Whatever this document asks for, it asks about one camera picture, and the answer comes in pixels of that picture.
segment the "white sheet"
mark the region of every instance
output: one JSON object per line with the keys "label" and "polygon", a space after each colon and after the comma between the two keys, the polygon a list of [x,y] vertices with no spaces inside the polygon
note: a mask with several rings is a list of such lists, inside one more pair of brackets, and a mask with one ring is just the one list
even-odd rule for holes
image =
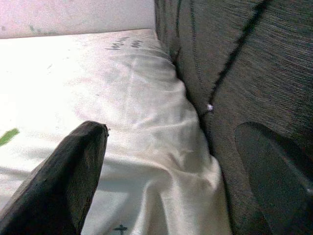
{"label": "white sheet", "polygon": [[111,129],[84,235],[230,234],[224,186],[152,30],[0,40],[0,208],[85,120]]}

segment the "gray fabric cushion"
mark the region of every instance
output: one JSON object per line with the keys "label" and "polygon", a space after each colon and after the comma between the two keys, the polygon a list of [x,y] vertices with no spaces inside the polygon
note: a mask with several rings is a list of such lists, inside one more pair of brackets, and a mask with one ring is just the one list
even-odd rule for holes
{"label": "gray fabric cushion", "polygon": [[[156,2],[164,4],[162,9],[156,5],[156,15],[166,15],[159,18],[164,28],[158,35],[171,54],[181,48],[173,60],[201,116],[261,1],[182,0],[178,23],[167,15],[176,12],[171,7],[180,1]],[[217,89],[214,112],[201,116],[211,153],[224,173],[233,232],[241,235],[270,231],[237,151],[236,127],[259,122],[292,139],[309,158],[313,149],[313,1],[266,2],[267,9]]]}

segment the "dark plastic piece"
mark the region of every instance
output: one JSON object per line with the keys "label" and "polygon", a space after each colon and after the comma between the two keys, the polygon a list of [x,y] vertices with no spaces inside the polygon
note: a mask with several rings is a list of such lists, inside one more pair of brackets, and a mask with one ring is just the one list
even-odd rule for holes
{"label": "dark plastic piece", "polygon": [[107,127],[87,121],[65,137],[0,214],[1,235],[79,235],[97,188]]}
{"label": "dark plastic piece", "polygon": [[291,140],[248,122],[235,130],[252,192],[275,235],[313,234],[313,163]]}

